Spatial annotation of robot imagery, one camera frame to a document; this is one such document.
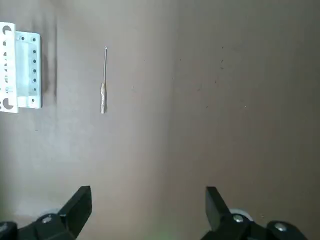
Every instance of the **brown surface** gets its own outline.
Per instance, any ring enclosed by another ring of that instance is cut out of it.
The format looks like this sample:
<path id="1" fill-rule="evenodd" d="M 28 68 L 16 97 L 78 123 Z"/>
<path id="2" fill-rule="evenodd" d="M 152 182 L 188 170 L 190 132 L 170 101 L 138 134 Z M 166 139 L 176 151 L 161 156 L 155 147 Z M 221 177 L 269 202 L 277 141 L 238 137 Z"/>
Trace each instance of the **brown surface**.
<path id="1" fill-rule="evenodd" d="M 0 114 L 4 215 L 38 216 L 91 185 L 83 239 L 197 240 L 212 185 L 258 223 L 319 239 L 319 9 L 1 0 L 1 21 L 43 41 L 43 108 Z"/>

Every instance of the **needle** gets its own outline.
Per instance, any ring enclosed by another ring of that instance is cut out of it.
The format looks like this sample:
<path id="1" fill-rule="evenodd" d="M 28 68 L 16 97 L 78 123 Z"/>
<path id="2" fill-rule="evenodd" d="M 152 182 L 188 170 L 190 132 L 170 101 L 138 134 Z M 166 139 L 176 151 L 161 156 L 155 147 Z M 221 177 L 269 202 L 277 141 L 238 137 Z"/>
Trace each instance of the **needle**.
<path id="1" fill-rule="evenodd" d="M 108 109 L 107 103 L 105 103 L 106 102 L 106 93 L 107 93 L 107 77 L 106 77 L 106 73 L 107 73 L 107 51 L 108 51 L 108 47 L 105 46 L 104 47 L 103 82 L 101 84 L 101 89 L 100 89 L 100 93 L 101 93 L 101 113 L 102 114 L 105 113 L 105 109 Z"/>

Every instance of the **screw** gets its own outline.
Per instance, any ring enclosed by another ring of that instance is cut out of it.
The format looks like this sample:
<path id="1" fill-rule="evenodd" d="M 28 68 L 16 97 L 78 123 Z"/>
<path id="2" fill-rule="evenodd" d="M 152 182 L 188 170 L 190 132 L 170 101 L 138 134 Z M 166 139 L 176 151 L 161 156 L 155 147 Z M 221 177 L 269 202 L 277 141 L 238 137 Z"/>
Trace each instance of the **screw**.
<path id="1" fill-rule="evenodd" d="M 42 219 L 42 223 L 43 223 L 43 224 L 46 224 L 46 223 L 50 222 L 51 220 L 52 220 L 52 218 L 51 218 L 51 216 L 49 215 L 49 216 L 46 216 L 44 219 Z"/>
<path id="2" fill-rule="evenodd" d="M 8 228 L 8 224 L 7 223 L 2 224 L 2 226 L 0 226 L 0 233 L 5 231 L 5 230 L 7 230 L 7 228 Z"/>
<path id="3" fill-rule="evenodd" d="M 235 220 L 237 223 L 242 223 L 244 218 L 241 215 L 234 215 L 233 220 Z"/>
<path id="4" fill-rule="evenodd" d="M 282 224 L 281 222 L 276 223 L 276 224 L 274 225 L 274 227 L 275 227 L 276 229 L 278 229 L 280 232 L 285 232 L 285 231 L 287 231 L 287 227 L 286 227 L 284 224 Z"/>

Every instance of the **thin metal stick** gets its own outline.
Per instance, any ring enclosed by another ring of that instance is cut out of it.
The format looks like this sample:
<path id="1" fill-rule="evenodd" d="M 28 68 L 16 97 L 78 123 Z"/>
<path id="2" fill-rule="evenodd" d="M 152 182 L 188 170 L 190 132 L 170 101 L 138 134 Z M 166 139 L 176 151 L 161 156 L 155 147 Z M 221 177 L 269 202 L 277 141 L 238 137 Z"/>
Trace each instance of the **thin metal stick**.
<path id="1" fill-rule="evenodd" d="M 105 113 L 105 109 L 108 108 L 107 103 L 106 103 L 106 93 L 107 93 L 107 51 L 108 47 L 104 47 L 104 69 L 103 69 L 103 82 L 101 85 L 100 93 L 101 93 L 101 113 Z"/>
<path id="2" fill-rule="evenodd" d="M 103 83 L 106 84 L 107 79 L 106 79 L 106 74 L 107 74 L 107 52 L 108 52 L 108 47 L 104 47 L 104 70 L 103 70 Z"/>

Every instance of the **white plastic bracket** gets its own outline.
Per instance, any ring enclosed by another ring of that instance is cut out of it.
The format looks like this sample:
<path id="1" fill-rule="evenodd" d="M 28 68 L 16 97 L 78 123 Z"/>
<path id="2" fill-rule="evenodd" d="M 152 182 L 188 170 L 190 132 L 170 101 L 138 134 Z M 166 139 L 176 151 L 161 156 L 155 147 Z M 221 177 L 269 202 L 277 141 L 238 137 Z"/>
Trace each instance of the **white plastic bracket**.
<path id="1" fill-rule="evenodd" d="M 0 22 L 0 111 L 41 108 L 41 37 Z"/>

